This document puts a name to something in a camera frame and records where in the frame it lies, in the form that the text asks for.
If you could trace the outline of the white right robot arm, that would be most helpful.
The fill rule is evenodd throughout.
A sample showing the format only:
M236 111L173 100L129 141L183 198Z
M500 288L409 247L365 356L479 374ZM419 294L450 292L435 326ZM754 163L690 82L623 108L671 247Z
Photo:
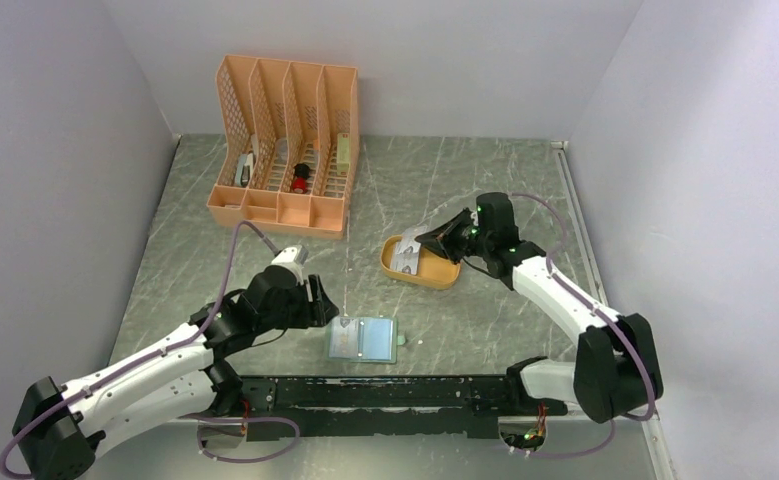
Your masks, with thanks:
M555 266L553 250L521 239L510 195L481 194L475 209L415 240L454 264L482 259L486 275L538 306L575 345L572 362L539 357L509 368L504 398L513 412L545 399L576 404L599 424L654 416L663 383L648 320L591 297Z

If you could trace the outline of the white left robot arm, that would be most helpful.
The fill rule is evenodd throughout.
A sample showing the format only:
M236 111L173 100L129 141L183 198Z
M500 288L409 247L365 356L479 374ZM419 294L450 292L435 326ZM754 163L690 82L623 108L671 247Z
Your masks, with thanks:
M17 448L29 469L24 478L76 479L121 443L119 427L146 430L177 417L241 410L243 382L229 356L271 330L321 328L339 313L319 276L268 266L247 288L221 290L164 339L110 367L63 384L50 376L31 384L0 471L19 478L7 466Z

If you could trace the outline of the green leather card holder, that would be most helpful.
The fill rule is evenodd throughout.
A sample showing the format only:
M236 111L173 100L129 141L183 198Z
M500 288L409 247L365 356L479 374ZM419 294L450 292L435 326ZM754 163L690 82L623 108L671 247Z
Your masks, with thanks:
M394 364L397 361L397 350L406 343L406 337L399 331L395 319L387 317L348 317L357 319L360 328L360 356L355 359L334 359L328 355L330 330L334 318L327 326L327 357L331 361L352 363Z

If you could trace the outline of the yellow oval tray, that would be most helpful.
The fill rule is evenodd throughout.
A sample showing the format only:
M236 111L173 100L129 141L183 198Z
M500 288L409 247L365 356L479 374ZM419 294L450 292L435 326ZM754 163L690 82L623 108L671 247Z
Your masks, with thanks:
M402 281L422 287L436 290L447 290L458 280L461 272L459 264L453 264L431 252L424 250L420 253L419 266L416 275L403 273L391 268L391 260L400 235L388 237L381 250L380 265L383 273L397 281Z

